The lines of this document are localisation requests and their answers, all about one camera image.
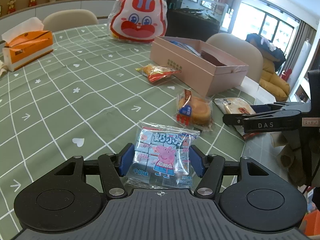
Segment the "red cartoon mouth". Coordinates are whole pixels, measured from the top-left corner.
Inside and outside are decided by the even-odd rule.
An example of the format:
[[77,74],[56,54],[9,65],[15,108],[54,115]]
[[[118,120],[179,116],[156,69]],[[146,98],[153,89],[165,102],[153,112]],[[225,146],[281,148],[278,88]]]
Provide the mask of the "red cartoon mouth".
[[148,38],[156,31],[153,25],[137,25],[130,21],[124,21],[121,30],[124,34],[135,38]]

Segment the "black cable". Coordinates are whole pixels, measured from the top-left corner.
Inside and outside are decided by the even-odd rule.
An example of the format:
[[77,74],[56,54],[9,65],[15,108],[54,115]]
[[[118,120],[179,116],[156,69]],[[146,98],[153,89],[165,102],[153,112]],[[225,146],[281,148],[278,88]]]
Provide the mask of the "black cable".
[[[312,177],[311,177],[310,183],[311,183],[311,182],[313,181],[313,179],[315,178],[319,167],[320,167],[320,158],[319,158],[319,160],[318,160],[318,164],[317,164],[317,166],[316,166],[315,172],[313,173],[313,175],[312,175]],[[308,187],[309,187],[309,186],[306,186],[306,188],[304,189],[304,191],[302,192],[302,194],[305,194],[305,192],[307,191]]]

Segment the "metal screw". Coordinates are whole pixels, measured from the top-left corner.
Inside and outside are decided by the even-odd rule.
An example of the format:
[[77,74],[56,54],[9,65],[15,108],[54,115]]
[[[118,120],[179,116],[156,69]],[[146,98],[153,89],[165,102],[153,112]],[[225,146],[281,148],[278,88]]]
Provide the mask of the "metal screw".
[[109,194],[113,196],[121,196],[124,193],[124,190],[119,187],[114,187],[111,190],[109,190]]
[[212,189],[207,188],[207,187],[202,187],[202,188],[198,189],[197,192],[202,196],[208,196],[213,193]]

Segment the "cartoon eye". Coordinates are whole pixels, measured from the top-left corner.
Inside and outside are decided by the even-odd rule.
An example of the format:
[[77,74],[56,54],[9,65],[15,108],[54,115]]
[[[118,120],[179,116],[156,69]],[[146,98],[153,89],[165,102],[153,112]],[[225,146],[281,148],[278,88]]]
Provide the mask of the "cartoon eye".
[[129,16],[129,21],[133,23],[138,23],[139,21],[139,16],[135,13]]
[[145,16],[143,19],[142,19],[142,25],[149,25],[152,23],[152,20],[151,20],[151,17],[149,16]]

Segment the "white heart print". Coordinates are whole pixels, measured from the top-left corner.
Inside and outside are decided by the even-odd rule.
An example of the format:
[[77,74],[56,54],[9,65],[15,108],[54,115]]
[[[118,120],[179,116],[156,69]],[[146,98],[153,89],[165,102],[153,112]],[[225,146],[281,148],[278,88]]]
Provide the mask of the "white heart print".
[[82,147],[84,144],[84,138],[73,138],[72,142],[76,144],[78,147]]

